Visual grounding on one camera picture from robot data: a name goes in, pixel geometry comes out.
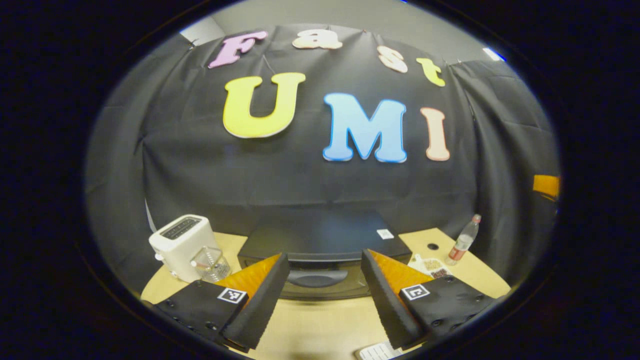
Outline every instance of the letter m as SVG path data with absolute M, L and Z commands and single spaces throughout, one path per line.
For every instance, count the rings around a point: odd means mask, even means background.
M 353 150 L 348 145 L 348 134 L 351 134 L 363 160 L 371 154 L 378 137 L 380 146 L 374 154 L 378 161 L 402 163 L 406 160 L 402 146 L 402 116 L 406 111 L 403 103 L 382 100 L 369 119 L 351 94 L 326 94 L 324 101 L 331 106 L 333 113 L 331 143 L 323 151 L 325 159 L 349 161 L 353 157 Z

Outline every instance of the foam letter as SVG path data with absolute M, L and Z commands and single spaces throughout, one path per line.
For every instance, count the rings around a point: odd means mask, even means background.
M 444 141 L 444 114 L 440 110 L 432 108 L 421 108 L 420 112 L 427 119 L 427 129 L 429 130 L 429 148 L 427 158 L 433 161 L 445 161 L 449 159 L 449 151 Z
M 278 84 L 276 106 L 265 117 L 253 117 L 249 113 L 253 89 L 262 83 L 262 78 L 247 76 L 229 81 L 225 85 L 228 95 L 222 114 L 225 129 L 239 138 L 266 138 L 286 129 L 296 112 L 298 84 L 305 79 L 299 72 L 274 75 L 271 81 Z
M 380 53 L 380 55 L 378 55 L 378 58 L 380 59 L 380 61 L 382 61 L 383 64 L 385 64 L 386 67 L 398 72 L 407 71 L 407 66 L 403 61 L 404 58 L 399 52 L 386 46 L 378 46 L 378 52 Z
M 382 100 L 368 119 L 351 94 L 326 94 L 324 102 L 331 106 L 333 113 L 331 143 L 323 151 L 326 160 L 349 161 L 353 157 L 353 150 L 348 146 L 350 133 L 362 159 L 369 157 L 380 136 L 380 146 L 375 152 L 378 161 L 402 163 L 406 160 L 402 147 L 402 115 L 406 111 L 403 103 Z
M 222 50 L 218 53 L 218 57 L 209 64 L 209 68 L 213 69 L 220 65 L 235 63 L 240 59 L 240 56 L 236 55 L 238 50 L 243 54 L 246 53 L 255 44 L 255 39 L 262 40 L 267 35 L 266 31 L 260 31 L 226 39 L 224 45 L 222 45 Z
M 424 75 L 430 82 L 438 86 L 444 86 L 444 80 L 438 77 L 438 73 L 442 71 L 433 63 L 433 61 L 431 61 L 431 59 L 417 58 L 415 61 L 422 64 Z
M 339 49 L 342 43 L 338 41 L 338 34 L 331 30 L 313 29 L 298 33 L 299 38 L 293 40 L 293 46 L 298 49 Z

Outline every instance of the plastic bottle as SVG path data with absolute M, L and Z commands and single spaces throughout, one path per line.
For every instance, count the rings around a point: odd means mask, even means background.
M 471 244 L 474 242 L 476 235 L 478 235 L 478 229 L 480 228 L 480 219 L 482 217 L 475 214 L 471 221 L 462 229 L 462 233 L 458 236 L 456 244 L 453 245 L 453 249 L 449 252 L 449 255 L 445 259 L 447 265 L 455 265 L 467 252 Z

